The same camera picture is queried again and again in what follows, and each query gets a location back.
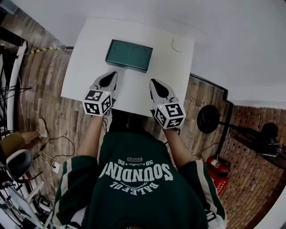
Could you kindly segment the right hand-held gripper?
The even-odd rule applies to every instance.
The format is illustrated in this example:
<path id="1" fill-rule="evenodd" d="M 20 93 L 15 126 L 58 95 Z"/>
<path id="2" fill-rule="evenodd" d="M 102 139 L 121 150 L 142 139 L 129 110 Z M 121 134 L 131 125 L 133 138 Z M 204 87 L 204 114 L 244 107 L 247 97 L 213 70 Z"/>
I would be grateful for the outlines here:
<path id="1" fill-rule="evenodd" d="M 179 128 L 183 124 L 186 114 L 174 90 L 158 79 L 150 79 L 149 89 L 153 100 L 155 120 L 163 129 Z"/>

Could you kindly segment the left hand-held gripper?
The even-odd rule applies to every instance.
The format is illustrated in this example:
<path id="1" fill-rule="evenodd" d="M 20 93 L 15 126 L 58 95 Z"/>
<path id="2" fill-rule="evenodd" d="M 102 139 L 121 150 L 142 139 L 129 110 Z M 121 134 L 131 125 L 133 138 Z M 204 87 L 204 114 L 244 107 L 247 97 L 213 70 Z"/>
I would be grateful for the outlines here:
<path id="1" fill-rule="evenodd" d="M 118 72 L 116 71 L 107 72 L 98 77 L 82 101 L 85 114 L 104 116 L 115 103 L 114 92 L 117 82 Z"/>

